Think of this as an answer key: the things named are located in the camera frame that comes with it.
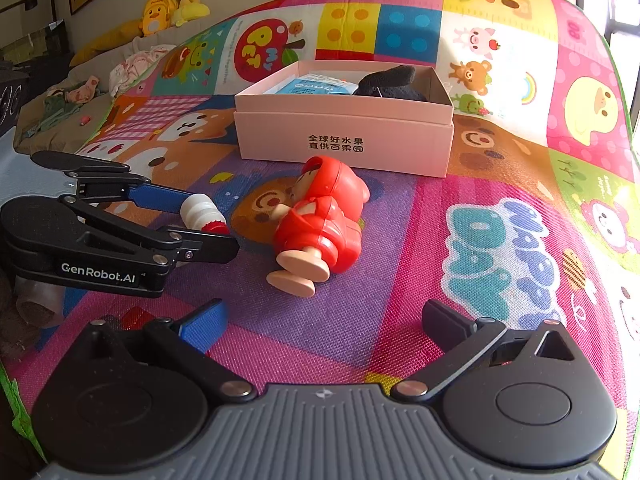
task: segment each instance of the pink checkered pattern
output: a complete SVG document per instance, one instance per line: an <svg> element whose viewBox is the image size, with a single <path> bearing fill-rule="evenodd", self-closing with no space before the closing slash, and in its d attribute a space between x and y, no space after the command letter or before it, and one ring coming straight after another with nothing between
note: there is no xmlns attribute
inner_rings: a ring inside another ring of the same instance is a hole
<svg viewBox="0 0 640 480"><path fill-rule="evenodd" d="M191 111L209 97L208 95L150 97L130 118L108 132L103 140L143 139Z"/></svg>

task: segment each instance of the blue square with dots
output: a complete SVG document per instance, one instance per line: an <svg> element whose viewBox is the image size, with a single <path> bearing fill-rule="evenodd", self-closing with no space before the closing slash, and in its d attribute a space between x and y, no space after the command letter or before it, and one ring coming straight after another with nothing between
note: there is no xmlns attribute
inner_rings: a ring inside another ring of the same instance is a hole
<svg viewBox="0 0 640 480"><path fill-rule="evenodd" d="M375 53L435 63L441 16L439 10L380 6Z"/></svg>

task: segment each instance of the doll's hand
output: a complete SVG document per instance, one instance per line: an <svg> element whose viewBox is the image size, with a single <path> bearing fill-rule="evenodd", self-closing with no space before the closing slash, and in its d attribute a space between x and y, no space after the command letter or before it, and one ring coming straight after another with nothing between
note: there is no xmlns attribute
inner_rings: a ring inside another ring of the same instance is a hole
<svg viewBox="0 0 640 480"><path fill-rule="evenodd" d="M291 208L288 205L278 204L276 207L273 208L273 211L271 211L269 220L272 222L279 222L287 215L287 213L290 210Z"/></svg>

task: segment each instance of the blue and white package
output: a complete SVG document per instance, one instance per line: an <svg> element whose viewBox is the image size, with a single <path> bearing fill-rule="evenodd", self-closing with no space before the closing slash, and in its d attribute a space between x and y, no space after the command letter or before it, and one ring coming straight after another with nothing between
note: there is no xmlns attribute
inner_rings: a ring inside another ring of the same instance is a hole
<svg viewBox="0 0 640 480"><path fill-rule="evenodd" d="M345 94L351 95L358 85L320 74L305 74L290 81L276 94Z"/></svg>

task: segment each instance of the yellow pillow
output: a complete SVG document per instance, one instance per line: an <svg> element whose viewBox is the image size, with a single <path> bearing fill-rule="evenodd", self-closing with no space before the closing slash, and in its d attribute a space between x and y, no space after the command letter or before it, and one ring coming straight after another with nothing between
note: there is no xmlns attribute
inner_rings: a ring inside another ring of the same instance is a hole
<svg viewBox="0 0 640 480"><path fill-rule="evenodd" d="M140 20L123 23L86 44L82 50L74 56L69 66L78 66L93 59L98 56L98 54L111 50L112 48L118 48L121 45L129 43L133 38L140 37L142 37Z"/></svg>

